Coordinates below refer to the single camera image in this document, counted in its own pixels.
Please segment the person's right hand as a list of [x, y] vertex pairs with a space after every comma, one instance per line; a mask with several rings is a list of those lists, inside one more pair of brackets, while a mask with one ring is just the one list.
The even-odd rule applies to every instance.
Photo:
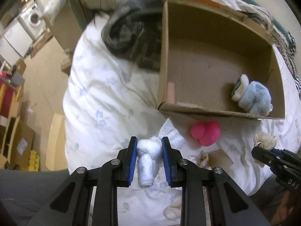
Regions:
[[300, 195], [285, 193], [271, 225], [300, 225]]

